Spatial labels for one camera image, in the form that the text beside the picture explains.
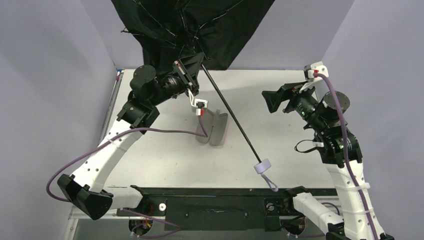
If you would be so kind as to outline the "lavender folding umbrella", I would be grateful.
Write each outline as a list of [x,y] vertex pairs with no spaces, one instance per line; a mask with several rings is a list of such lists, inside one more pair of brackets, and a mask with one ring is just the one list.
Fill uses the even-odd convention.
[[144,65],[163,75],[172,63],[204,53],[200,70],[227,70],[273,5],[271,0],[115,0]]

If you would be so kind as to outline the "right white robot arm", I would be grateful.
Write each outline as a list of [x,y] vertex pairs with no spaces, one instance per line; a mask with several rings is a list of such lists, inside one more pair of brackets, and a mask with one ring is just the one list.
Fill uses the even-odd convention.
[[349,108],[349,98],[335,91],[317,100],[313,93],[314,89],[301,90],[298,82],[261,94],[269,112],[287,102],[283,112],[297,112],[305,128],[314,131],[314,150],[333,181],[341,213],[332,212],[303,186],[286,190],[287,207],[311,220],[328,240],[390,240],[392,236],[384,231],[372,207],[359,142],[338,116],[338,109],[345,112]]

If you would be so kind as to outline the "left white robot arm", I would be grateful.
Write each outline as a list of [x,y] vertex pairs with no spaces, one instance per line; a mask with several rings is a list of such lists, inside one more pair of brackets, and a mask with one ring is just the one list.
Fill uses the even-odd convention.
[[181,57],[164,74],[148,64],[133,72],[127,102],[109,132],[96,149],[79,157],[79,168],[58,178],[57,184],[67,200],[92,220],[100,219],[111,209],[134,209],[140,204],[140,191],[133,187],[105,187],[106,180],[130,147],[152,130],[160,114],[159,104],[185,94],[195,114],[204,114],[208,103],[196,97],[204,57],[203,53]]

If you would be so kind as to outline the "pink umbrella case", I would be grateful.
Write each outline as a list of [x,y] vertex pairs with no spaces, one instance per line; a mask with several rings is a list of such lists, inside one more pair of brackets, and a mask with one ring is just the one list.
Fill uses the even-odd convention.
[[206,109],[201,117],[201,122],[208,137],[195,136],[196,141],[214,148],[223,147],[229,125],[228,113],[221,112],[220,109],[215,111]]

